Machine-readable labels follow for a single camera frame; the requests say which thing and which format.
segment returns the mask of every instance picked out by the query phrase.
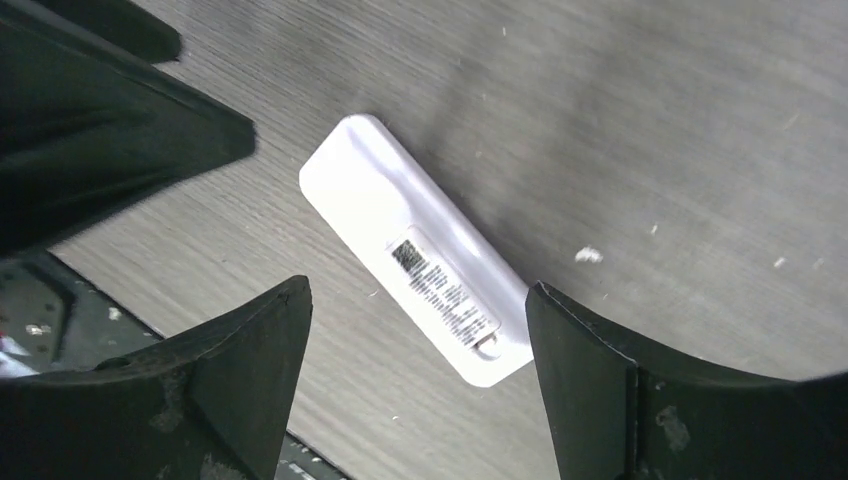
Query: white debris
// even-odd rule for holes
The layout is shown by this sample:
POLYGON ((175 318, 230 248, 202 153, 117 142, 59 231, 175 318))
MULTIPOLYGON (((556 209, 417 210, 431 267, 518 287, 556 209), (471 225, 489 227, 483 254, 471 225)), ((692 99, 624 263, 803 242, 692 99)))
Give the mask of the white debris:
POLYGON ((574 256, 575 262, 601 263, 603 259, 604 256, 601 255, 601 252, 592 248, 591 245, 583 247, 583 249, 577 252, 577 255, 574 256))
POLYGON ((28 334, 34 335, 36 337, 40 337, 45 333, 44 329, 39 327, 38 325, 27 325, 26 327, 24 327, 24 329, 28 334))
POLYGON ((0 352, 17 355, 19 357, 30 356, 27 349, 22 347, 20 343, 16 342, 14 338, 5 336, 0 337, 0 352))

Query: white rectangular object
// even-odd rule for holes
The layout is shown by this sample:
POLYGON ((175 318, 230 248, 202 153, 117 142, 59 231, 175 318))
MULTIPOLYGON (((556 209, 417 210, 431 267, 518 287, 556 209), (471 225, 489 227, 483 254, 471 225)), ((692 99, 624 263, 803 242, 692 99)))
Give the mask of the white rectangular object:
POLYGON ((376 118, 344 118, 300 188, 468 383, 533 359, 527 285, 376 118))

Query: table surface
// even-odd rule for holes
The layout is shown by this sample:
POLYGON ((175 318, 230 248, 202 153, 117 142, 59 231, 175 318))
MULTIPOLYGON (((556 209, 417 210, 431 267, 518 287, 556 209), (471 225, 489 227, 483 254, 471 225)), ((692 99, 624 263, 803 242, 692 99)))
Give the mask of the table surface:
POLYGON ((354 478, 557 474, 532 365, 464 384, 301 196, 349 113, 526 281, 718 363, 848 368, 845 2, 140 3, 185 35, 165 70, 253 118, 258 153, 56 251, 165 334, 307 274, 290 427, 354 478))

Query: black object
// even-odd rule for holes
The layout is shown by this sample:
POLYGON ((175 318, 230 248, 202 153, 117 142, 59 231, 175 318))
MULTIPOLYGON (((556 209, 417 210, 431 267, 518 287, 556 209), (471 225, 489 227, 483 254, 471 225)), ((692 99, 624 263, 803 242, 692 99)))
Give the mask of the black object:
POLYGON ((148 63, 178 47, 126 0, 0 0, 0 259, 253 153, 249 119, 148 63))
POLYGON ((294 277, 93 370, 0 383, 0 478, 272 478, 311 312, 294 277))
MULTIPOLYGON (((47 252, 0 267, 0 331, 31 354, 13 358, 38 372, 83 371, 162 341, 132 312, 47 252)), ((296 380, 278 379, 291 388, 296 380)), ((288 408, 278 414, 286 417, 288 408)), ((283 437, 278 456, 275 480, 351 478, 291 433, 283 437)))
POLYGON ((848 478, 848 374, 793 382, 722 367, 543 283, 527 319, 564 480, 848 478))
POLYGON ((43 250, 253 153, 249 119, 150 65, 179 51, 126 0, 0 0, 0 330, 47 372, 0 380, 4 480, 270 479, 303 462, 279 455, 301 443, 285 426, 304 277, 158 342, 43 250))

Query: white sticker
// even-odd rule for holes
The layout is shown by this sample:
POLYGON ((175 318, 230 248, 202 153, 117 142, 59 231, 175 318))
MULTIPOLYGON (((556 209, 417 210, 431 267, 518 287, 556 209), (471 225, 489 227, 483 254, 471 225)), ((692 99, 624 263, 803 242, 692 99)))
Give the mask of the white sticker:
POLYGON ((391 251, 406 272, 409 288, 424 300, 451 335, 471 348, 497 330, 450 266, 436 255, 427 255, 413 239, 405 238, 391 251))

